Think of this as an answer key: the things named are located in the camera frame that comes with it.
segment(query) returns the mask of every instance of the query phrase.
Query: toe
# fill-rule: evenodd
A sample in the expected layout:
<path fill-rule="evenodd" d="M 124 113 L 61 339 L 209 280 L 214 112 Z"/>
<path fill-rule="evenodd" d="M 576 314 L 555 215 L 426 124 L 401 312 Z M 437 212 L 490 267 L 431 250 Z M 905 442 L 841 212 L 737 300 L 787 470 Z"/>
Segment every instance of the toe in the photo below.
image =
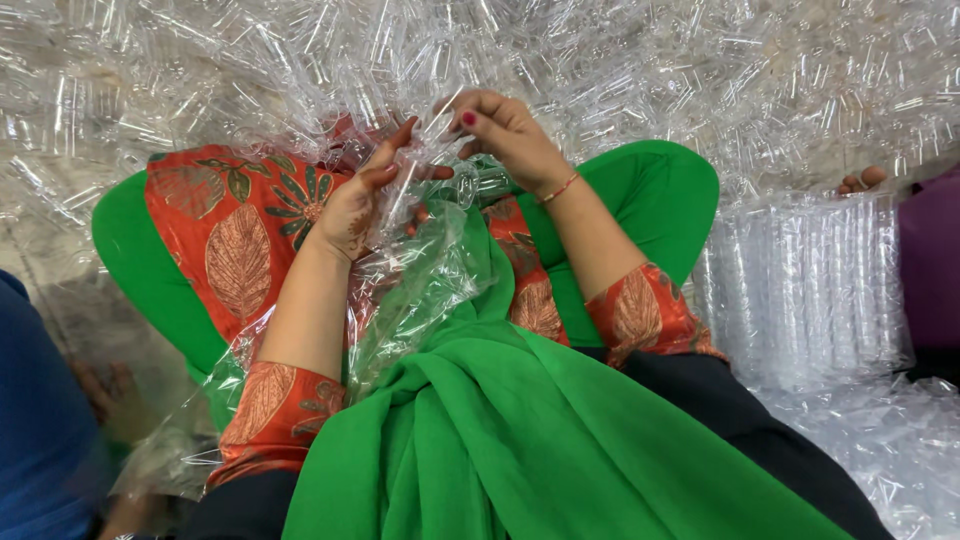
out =
<path fill-rule="evenodd" d="M 863 169 L 863 172 L 860 173 L 860 178 L 863 179 L 863 183 L 869 188 L 886 180 L 887 173 L 882 168 L 871 165 Z"/>

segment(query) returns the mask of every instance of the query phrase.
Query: dark blue fabric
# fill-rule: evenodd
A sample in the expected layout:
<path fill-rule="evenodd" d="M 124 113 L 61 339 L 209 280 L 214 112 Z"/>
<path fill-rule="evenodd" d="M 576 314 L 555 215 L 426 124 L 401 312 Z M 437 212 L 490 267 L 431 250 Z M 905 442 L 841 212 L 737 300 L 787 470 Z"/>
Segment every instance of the dark blue fabric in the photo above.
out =
<path fill-rule="evenodd" d="M 0 270 L 0 540 L 84 538 L 108 463 L 86 397 L 26 289 Z"/>

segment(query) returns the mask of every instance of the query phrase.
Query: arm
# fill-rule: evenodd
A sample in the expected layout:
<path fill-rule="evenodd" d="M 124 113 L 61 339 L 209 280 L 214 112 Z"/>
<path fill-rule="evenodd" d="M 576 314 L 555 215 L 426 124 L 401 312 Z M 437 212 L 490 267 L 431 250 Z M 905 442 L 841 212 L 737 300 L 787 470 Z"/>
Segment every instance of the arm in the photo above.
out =
<path fill-rule="evenodd" d="M 350 260 L 311 236 L 283 282 L 257 360 L 339 382 Z"/>
<path fill-rule="evenodd" d="M 610 365 L 619 367 L 633 350 L 723 357 L 710 346 L 709 330 L 687 309 L 680 289 L 623 232 L 589 184 L 573 176 L 573 168 L 523 103 L 473 90 L 453 104 L 454 128 L 462 126 L 475 136 L 464 145 L 461 159 L 493 154 L 520 187 L 549 199 L 544 209 L 588 299 L 587 312 L 611 350 Z"/>
<path fill-rule="evenodd" d="M 458 95 L 453 129 L 476 137 L 459 158 L 493 154 L 516 183 L 541 199 L 556 193 L 575 171 L 527 106 L 489 90 Z M 585 298 L 592 298 L 648 262 L 582 178 L 545 204 Z"/>
<path fill-rule="evenodd" d="M 560 180 L 559 185 L 563 185 L 566 178 Z M 574 180 L 544 207 L 557 228 L 584 298 L 593 298 L 650 262 L 582 178 Z"/>
<path fill-rule="evenodd" d="M 220 438 L 224 465 L 207 481 L 280 469 L 298 472 L 324 422 L 341 409 L 344 320 L 350 266 L 380 188 L 396 176 L 396 148 L 416 118 L 380 145 L 367 166 L 334 191 L 287 273 L 236 414 Z M 449 169 L 438 171 L 452 176 Z"/>

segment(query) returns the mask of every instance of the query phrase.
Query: green pants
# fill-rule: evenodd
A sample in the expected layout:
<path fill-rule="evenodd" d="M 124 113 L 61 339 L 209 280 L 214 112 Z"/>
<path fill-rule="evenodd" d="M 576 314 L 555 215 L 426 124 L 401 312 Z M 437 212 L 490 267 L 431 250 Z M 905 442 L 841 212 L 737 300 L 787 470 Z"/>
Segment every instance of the green pants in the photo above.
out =
<path fill-rule="evenodd" d="M 644 140 L 612 150 L 578 169 L 637 246 L 675 282 L 683 282 L 703 249 L 716 211 L 716 173 L 690 150 Z M 100 258 L 131 302 L 186 356 L 197 382 L 227 349 L 200 298 L 156 232 L 140 172 L 114 187 L 93 212 Z M 570 344 L 602 346 L 584 310 L 564 247 L 530 194 L 518 198 L 553 286 Z"/>

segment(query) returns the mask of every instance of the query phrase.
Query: hand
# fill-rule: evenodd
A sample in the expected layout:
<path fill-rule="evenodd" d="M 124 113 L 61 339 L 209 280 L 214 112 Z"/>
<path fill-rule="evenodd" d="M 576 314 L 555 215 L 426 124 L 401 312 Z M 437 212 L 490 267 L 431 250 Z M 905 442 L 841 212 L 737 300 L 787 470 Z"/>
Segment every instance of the hand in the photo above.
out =
<path fill-rule="evenodd" d="M 133 444 L 149 435 L 158 424 L 159 419 L 144 403 L 126 364 L 110 364 L 108 383 L 83 362 L 70 362 L 70 371 L 86 395 L 97 424 L 112 440 Z"/>
<path fill-rule="evenodd" d="M 457 95 L 452 105 L 456 112 L 451 129 L 463 127 L 475 137 L 460 150 L 461 160 L 492 154 L 520 187 L 540 198 L 573 176 L 573 167 L 522 101 L 491 90 L 470 90 Z"/>
<path fill-rule="evenodd" d="M 376 198 L 380 188 L 396 177 L 396 149 L 410 143 L 410 133 L 416 122 L 416 116 L 410 118 L 395 134 L 381 142 L 367 164 L 330 195 L 324 213 L 306 242 L 321 246 L 350 262 L 367 252 L 364 241 L 376 217 Z M 449 167 L 437 167 L 434 173 L 434 178 L 438 180 L 452 177 L 453 169 Z M 426 217 L 424 209 L 417 209 L 407 233 L 415 232 L 417 224 Z"/>

